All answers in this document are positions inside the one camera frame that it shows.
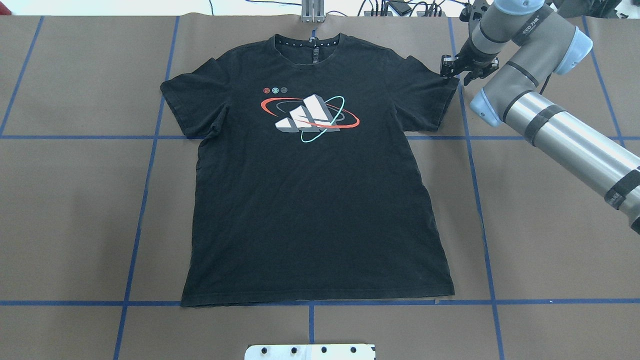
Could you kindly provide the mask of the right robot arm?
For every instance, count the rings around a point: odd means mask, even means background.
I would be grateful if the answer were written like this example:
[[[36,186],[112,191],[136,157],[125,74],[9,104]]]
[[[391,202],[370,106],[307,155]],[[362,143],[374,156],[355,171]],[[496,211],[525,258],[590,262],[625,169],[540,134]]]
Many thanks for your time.
[[[549,76],[566,75],[590,54],[592,39],[544,0],[473,0],[460,18],[467,39],[457,54],[441,57],[441,75],[461,76],[464,85],[487,79],[471,111],[490,126],[514,130],[638,233],[639,157],[541,92]]]

